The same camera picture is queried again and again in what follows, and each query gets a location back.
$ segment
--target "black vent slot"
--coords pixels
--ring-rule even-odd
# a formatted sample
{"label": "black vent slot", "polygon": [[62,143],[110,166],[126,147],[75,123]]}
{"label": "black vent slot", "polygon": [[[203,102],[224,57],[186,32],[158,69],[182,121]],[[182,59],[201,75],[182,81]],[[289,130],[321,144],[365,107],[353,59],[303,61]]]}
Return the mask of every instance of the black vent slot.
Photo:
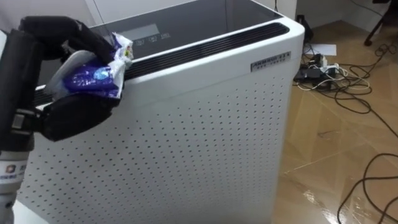
{"label": "black vent slot", "polygon": [[40,105],[44,105],[46,103],[51,103],[51,101],[52,101],[52,97],[50,95],[45,94],[43,89],[36,90],[35,100],[34,100],[35,106],[40,106]]}
{"label": "black vent slot", "polygon": [[[228,50],[233,50],[262,40],[277,37],[288,33],[289,28],[280,24],[272,23],[266,26],[248,30],[222,39],[213,40],[204,44],[178,50],[169,54],[149,58],[131,65],[126,71],[125,80],[137,78],[150,73],[158,72],[183,63],[192,62],[210,55],[215,55]],[[46,95],[43,90],[35,92],[34,105],[39,106],[50,103],[51,96]]]}

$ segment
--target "blue snack bag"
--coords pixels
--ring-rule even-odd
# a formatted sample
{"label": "blue snack bag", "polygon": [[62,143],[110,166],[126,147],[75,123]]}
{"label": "blue snack bag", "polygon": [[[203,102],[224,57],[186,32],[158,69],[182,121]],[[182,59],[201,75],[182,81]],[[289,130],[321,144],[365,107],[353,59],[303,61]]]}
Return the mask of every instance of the blue snack bag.
{"label": "blue snack bag", "polygon": [[104,65],[91,52],[75,52],[46,85],[46,93],[52,94],[55,100],[73,93],[120,98],[124,72],[134,58],[133,42],[116,33],[112,37],[114,61]]}

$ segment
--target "brand label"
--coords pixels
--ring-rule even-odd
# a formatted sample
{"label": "brand label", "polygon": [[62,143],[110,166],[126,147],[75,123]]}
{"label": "brand label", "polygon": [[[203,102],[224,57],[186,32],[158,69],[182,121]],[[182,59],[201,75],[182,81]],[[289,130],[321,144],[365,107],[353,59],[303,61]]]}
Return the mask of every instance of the brand label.
{"label": "brand label", "polygon": [[27,161],[0,161],[0,185],[24,180]]}

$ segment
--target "wooden floor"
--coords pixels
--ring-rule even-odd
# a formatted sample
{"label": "wooden floor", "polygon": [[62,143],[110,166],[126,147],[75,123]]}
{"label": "wooden floor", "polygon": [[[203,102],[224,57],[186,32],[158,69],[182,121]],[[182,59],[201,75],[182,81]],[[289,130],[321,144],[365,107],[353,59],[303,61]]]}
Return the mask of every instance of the wooden floor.
{"label": "wooden floor", "polygon": [[[328,57],[331,62],[367,65],[377,59],[375,49],[391,42],[397,34],[398,29],[384,29],[371,47],[365,47],[365,31],[336,22],[316,29],[313,43],[337,45],[338,56]],[[397,63],[398,55],[386,55],[369,79],[373,93],[363,97],[396,131]],[[355,101],[345,104],[365,110]],[[319,93],[293,87],[273,222],[337,223],[340,203],[362,178],[368,162],[380,152],[398,154],[398,139],[376,116],[352,113]],[[398,159],[380,158],[368,175],[398,175]],[[378,180],[366,185],[370,197],[382,209],[398,196],[398,180]],[[389,214],[398,219],[398,202]],[[343,223],[377,223],[379,218],[361,186],[341,213]]]}

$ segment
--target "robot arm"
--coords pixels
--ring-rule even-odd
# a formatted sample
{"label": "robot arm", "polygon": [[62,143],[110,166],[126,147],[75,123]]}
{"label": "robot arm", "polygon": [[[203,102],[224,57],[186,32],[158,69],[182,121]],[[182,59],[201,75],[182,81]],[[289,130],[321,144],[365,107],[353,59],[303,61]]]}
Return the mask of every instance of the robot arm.
{"label": "robot arm", "polygon": [[33,105],[43,60],[66,59],[68,42],[113,60],[112,46],[86,25],[69,17],[25,17],[18,30],[0,30],[0,224],[13,223],[12,206],[24,178],[34,132],[52,141],[89,130],[111,116],[119,100],[88,94],[61,98],[42,111]]}
{"label": "robot arm", "polygon": [[113,60],[113,47],[80,21],[59,16],[23,18],[19,30],[8,35],[0,62],[0,85],[4,87],[0,91],[9,96],[0,100],[1,108],[9,108],[0,112],[0,119],[7,121],[6,125],[0,121],[0,136],[40,132],[58,141],[96,126],[118,105],[118,100],[77,94],[57,100],[43,111],[32,107],[41,61],[67,58],[70,52],[63,48],[65,42],[75,50],[94,52],[105,64]]}

